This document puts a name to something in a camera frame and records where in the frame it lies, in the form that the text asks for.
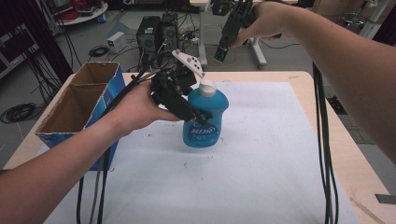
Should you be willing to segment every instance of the white bottle cap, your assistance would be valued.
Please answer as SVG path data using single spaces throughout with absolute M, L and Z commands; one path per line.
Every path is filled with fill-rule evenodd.
M 199 84 L 199 93 L 204 97 L 212 97 L 215 95 L 216 90 L 216 83 L 212 80 L 203 78 Z

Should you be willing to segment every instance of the blue bottle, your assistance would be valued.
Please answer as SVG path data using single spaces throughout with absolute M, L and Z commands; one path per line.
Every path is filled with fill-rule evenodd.
M 211 147 L 215 145 L 221 132 L 221 118 L 228 108 L 227 97 L 217 90 L 216 84 L 202 79 L 198 89 L 190 92 L 188 101 L 198 110 L 208 113 L 212 118 L 206 125 L 195 121 L 184 122 L 183 141 L 189 147 Z

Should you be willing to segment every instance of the cardboard box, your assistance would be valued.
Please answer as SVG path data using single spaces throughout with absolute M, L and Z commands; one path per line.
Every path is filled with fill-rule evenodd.
M 55 147 L 99 120 L 106 107 L 124 87 L 118 63 L 85 63 L 35 134 L 48 147 Z M 109 165 L 117 143 L 118 141 L 110 148 Z M 99 165 L 97 161 L 90 170 L 97 170 Z

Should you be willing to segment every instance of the black device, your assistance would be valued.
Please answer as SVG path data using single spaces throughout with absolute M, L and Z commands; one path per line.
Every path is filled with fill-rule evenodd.
M 212 13 L 216 16 L 225 16 L 231 10 L 232 0 L 211 0 Z
M 143 17 L 136 32 L 140 53 L 158 52 L 163 44 L 163 31 L 159 16 Z
M 178 23 L 176 12 L 163 13 L 161 18 L 165 49 L 178 49 Z
M 192 91 L 191 86 L 196 82 L 194 73 L 181 62 L 177 62 L 172 70 L 160 72 L 151 80 L 151 96 L 157 105 L 164 105 L 178 118 L 206 124 L 211 118 L 210 115 L 192 108 L 182 97 Z
M 216 50 L 215 59 L 224 62 L 230 47 L 231 41 L 235 40 L 241 27 L 249 27 L 256 20 L 253 11 L 253 0 L 238 0 L 233 6 L 229 18 L 221 31 L 218 50 Z
M 165 6 L 171 11 L 199 13 L 199 7 L 192 6 L 190 0 L 167 0 Z

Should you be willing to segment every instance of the wooden table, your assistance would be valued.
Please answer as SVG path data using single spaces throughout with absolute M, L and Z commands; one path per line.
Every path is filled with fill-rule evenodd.
M 207 72 L 205 76 L 218 82 L 226 80 L 239 82 L 289 82 L 312 128 L 316 129 L 313 79 L 306 72 Z M 124 74 L 124 78 L 128 82 L 130 74 Z M 35 136 L 35 129 L 53 108 L 56 99 L 63 92 L 64 86 L 37 121 L 32 131 L 23 140 L 6 164 L 5 169 L 12 169 L 29 161 L 41 148 L 43 143 Z M 389 194 L 388 191 L 329 105 L 328 114 L 333 169 L 343 191 L 354 208 L 359 222 L 395 223 L 396 207 L 390 204 L 381 204 L 375 197 L 376 193 Z

